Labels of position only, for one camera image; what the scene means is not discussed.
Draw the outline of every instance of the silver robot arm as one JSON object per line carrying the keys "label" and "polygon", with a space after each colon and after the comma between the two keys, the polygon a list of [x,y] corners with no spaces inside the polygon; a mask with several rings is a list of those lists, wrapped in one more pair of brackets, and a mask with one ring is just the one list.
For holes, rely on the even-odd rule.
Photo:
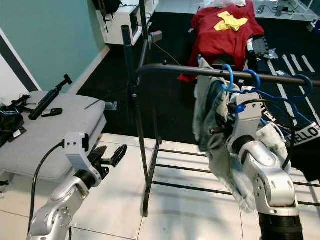
{"label": "silver robot arm", "polygon": [[260,103],[242,103],[260,99],[257,93],[238,95],[235,127],[228,139],[228,151],[238,155],[251,180],[263,240],[303,240],[302,225],[294,183],[282,170],[281,161],[263,143],[256,140],[261,119]]}
{"label": "silver robot arm", "polygon": [[27,240],[64,240],[71,226],[72,219],[91,187],[97,187],[109,173],[104,165],[116,167],[127,152],[127,146],[117,149],[110,159],[102,159],[107,147],[94,150],[88,157],[88,135],[80,132],[65,136],[65,153],[74,167],[76,174],[68,177],[49,197],[32,218]]}

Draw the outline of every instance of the red shirt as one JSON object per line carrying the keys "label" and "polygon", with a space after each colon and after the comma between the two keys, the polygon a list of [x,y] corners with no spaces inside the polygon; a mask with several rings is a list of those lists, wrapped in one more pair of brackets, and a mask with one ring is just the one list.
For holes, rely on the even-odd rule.
{"label": "red shirt", "polygon": [[[214,26],[222,21],[218,14],[228,11],[236,19],[247,18],[248,22],[238,31],[232,29],[216,31]],[[233,57],[235,67],[242,71],[247,53],[247,41],[251,36],[264,34],[264,29],[257,23],[253,2],[246,0],[246,6],[230,5],[225,8],[209,7],[194,15],[192,19],[197,38],[194,42],[192,54],[188,62],[190,67],[198,67],[198,55],[201,54],[211,65],[223,54]],[[195,75],[181,74],[179,80],[192,82]]]}

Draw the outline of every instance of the white baseboard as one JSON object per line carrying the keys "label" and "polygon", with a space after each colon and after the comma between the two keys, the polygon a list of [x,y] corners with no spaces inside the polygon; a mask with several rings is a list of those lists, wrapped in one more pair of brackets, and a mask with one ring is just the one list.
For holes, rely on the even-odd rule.
{"label": "white baseboard", "polygon": [[72,87],[68,90],[70,94],[77,94],[80,88],[85,84],[90,75],[94,72],[94,70],[98,67],[101,61],[105,58],[105,56],[110,51],[108,46],[105,46],[104,49],[96,56],[96,58],[92,61],[89,67],[84,71],[84,73],[72,84]]}

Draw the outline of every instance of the yellow shirt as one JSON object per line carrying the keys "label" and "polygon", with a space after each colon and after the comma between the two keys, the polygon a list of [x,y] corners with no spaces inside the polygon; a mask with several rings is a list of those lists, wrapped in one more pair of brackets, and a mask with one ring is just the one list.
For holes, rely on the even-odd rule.
{"label": "yellow shirt", "polygon": [[223,20],[214,26],[214,29],[217,31],[232,29],[237,32],[241,26],[245,25],[248,22],[247,18],[243,17],[241,19],[236,19],[227,11],[219,13],[218,17]]}

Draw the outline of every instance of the black carpet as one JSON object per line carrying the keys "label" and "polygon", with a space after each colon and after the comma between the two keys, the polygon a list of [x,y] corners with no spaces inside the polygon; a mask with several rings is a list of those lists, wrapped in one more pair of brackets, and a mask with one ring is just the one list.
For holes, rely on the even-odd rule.
{"label": "black carpet", "polygon": [[[193,14],[156,12],[152,17],[152,31],[161,30],[163,40],[158,45],[173,55],[181,65],[186,65],[191,55],[195,36],[188,33],[191,28]],[[264,28],[270,48],[275,48],[279,55],[273,60],[276,70],[287,68],[282,55],[295,54],[300,60],[306,55],[316,72],[320,71],[319,53],[320,37],[314,36],[306,29],[306,22],[258,18],[258,23]],[[139,62],[142,49],[142,37],[133,48],[134,61]],[[150,54],[150,63],[176,64],[165,53],[153,46]],[[302,60],[299,61],[303,72],[313,80],[320,80],[318,73],[310,73]],[[146,75],[139,87],[144,135],[154,138],[152,120],[152,105],[156,104],[159,133],[164,140],[195,144],[192,133],[194,110],[193,83],[181,83],[177,80],[178,74],[154,73]],[[78,95],[102,99],[109,95],[106,101],[118,101],[117,111],[106,111],[107,124],[105,133],[137,136],[134,124],[128,121],[126,91],[120,90],[127,85],[127,69],[122,45],[112,46],[110,52],[89,77],[78,92]],[[300,95],[298,87],[284,86],[288,95]],[[262,83],[262,90],[280,96],[275,84]],[[310,100],[317,112],[320,113],[320,89],[315,89]],[[300,111],[309,119],[315,120],[306,102],[298,104]]]}

